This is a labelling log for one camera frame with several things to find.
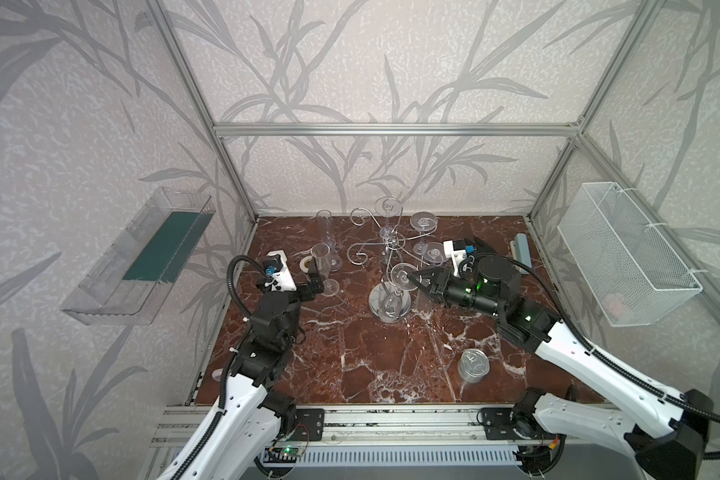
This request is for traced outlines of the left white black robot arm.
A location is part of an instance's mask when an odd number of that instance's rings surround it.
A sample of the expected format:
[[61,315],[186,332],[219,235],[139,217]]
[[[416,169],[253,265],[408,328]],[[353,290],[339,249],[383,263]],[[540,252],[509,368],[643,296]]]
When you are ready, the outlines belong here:
[[283,466],[265,467],[261,456],[299,427],[295,400],[273,386],[303,332],[302,304],[324,291],[319,274],[308,278],[292,290],[276,284],[265,289],[243,340],[222,368],[216,402],[161,479],[239,479],[252,464],[267,479],[288,474]]

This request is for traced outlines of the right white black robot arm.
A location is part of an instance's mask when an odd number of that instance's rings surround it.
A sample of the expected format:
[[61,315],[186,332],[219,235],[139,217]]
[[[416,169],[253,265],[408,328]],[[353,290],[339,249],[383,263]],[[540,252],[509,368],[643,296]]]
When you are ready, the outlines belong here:
[[437,304],[493,318],[507,341],[565,370],[614,406],[592,407],[531,389],[514,407],[517,425],[609,448],[633,458],[653,479],[694,479],[703,462],[720,461],[720,450],[707,448],[711,424],[720,425],[708,396],[649,379],[588,340],[559,305],[548,308],[524,297],[519,288],[527,273],[550,300],[557,299],[533,268],[493,252],[478,252],[475,259],[466,277],[438,266],[407,278]]

